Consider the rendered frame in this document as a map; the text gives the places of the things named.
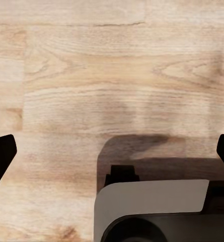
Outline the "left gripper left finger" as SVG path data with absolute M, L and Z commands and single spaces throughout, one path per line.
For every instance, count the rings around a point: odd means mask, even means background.
M 0 180 L 17 153 L 14 135 L 0 137 Z

